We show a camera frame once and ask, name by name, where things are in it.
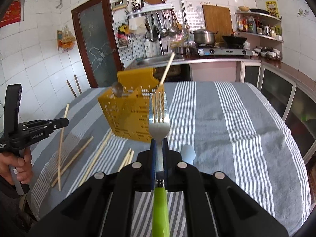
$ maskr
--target gas stove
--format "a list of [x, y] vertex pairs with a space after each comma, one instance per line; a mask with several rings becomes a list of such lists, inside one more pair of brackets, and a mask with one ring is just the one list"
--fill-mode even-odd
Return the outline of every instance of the gas stove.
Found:
[[223, 47], [194, 47], [193, 52], [200, 56], [252, 56], [253, 53], [246, 49], [223, 48]]

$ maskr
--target light blue object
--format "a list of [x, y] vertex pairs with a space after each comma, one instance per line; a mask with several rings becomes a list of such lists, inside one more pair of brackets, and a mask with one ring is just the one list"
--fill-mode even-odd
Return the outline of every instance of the light blue object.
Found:
[[184, 162], [193, 165], [193, 160], [195, 159], [195, 151], [192, 145], [183, 145], [180, 154]]

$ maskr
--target human hand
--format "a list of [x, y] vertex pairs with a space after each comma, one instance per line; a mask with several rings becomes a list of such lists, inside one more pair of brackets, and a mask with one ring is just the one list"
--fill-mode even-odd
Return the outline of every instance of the human hand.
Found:
[[10, 152], [0, 153], [0, 175], [11, 185], [14, 185], [9, 165], [16, 167], [17, 179], [21, 184], [27, 184], [33, 177], [32, 155], [29, 147], [25, 148], [24, 159], [15, 156]]

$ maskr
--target sink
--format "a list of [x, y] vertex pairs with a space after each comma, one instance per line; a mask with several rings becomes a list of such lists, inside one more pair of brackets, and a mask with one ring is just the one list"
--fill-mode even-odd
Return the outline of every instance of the sink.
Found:
[[[150, 58], [146, 58], [146, 59], [142, 59], [140, 61], [137, 61], [136, 65], [137, 66], [141, 66], [141, 65], [143, 65], [143, 66], [151, 66], [151, 65], [155, 65], [155, 64], [164, 64], [164, 63], [167, 64], [169, 59], [170, 59], [170, 57], [171, 57], [171, 55], [150, 57]], [[176, 54], [174, 56], [173, 61], [184, 61], [184, 56], [181, 55], [181, 54]]]

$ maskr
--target yellow holder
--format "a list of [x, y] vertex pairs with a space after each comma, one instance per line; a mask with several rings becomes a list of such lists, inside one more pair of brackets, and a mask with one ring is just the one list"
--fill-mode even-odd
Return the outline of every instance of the yellow holder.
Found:
[[155, 68], [131, 69], [117, 73], [128, 96], [116, 97], [108, 88], [98, 101], [116, 136], [134, 141], [151, 142], [148, 132], [149, 93], [164, 92], [154, 78]]

